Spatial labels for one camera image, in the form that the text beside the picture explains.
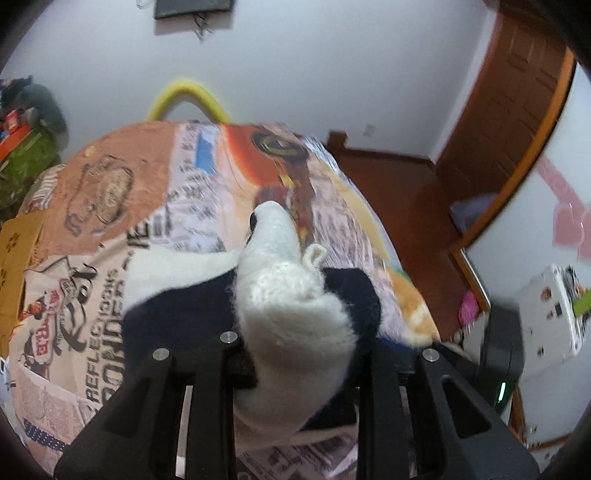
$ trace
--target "green led indicator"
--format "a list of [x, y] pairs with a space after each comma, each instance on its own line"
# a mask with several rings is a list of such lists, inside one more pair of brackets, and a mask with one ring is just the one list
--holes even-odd
[[505, 382], [503, 382], [501, 384], [501, 393], [499, 393], [499, 402], [501, 400], [503, 400], [503, 395], [505, 395], [505, 387], [507, 386], [507, 384]]

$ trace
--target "silver bolt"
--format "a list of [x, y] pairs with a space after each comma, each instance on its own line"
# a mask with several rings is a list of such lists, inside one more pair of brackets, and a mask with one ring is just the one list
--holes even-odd
[[425, 348], [425, 350], [423, 350], [423, 358], [427, 362], [436, 362], [439, 360], [439, 352], [432, 348]]
[[152, 353], [152, 358], [160, 362], [162, 360], [166, 360], [169, 355], [170, 352], [167, 348], [157, 348], [156, 350], [154, 350], [154, 353]]
[[223, 332], [220, 335], [220, 340], [223, 343], [234, 343], [236, 340], [238, 340], [238, 334], [236, 332]]

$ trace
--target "bedsheet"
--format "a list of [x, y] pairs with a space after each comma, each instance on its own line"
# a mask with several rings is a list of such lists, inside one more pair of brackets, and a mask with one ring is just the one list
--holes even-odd
[[[49, 472], [122, 382], [121, 305], [134, 251], [232, 250], [264, 201], [291, 213], [303, 247], [328, 249], [327, 266], [368, 274], [382, 303], [381, 336], [406, 345], [438, 336], [367, 201], [321, 143], [279, 125], [125, 127], [47, 175], [31, 198], [26, 211], [46, 206], [46, 222], [24, 273], [9, 364], [22, 438]], [[261, 479], [324, 478], [352, 450], [355, 438], [341, 436], [249, 452], [238, 469]]]

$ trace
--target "brown floor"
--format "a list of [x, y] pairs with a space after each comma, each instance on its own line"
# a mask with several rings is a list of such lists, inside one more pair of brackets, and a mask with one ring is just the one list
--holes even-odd
[[435, 173], [408, 161], [347, 154], [337, 160], [380, 217], [403, 269], [447, 340], [459, 327], [457, 312], [467, 285], [447, 254], [459, 234]]

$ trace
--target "wooden door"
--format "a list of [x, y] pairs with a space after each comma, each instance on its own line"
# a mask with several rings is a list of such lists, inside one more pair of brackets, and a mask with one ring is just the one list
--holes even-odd
[[499, 13], [480, 76], [436, 165], [450, 202], [502, 189], [544, 118], [565, 52], [541, 21]]

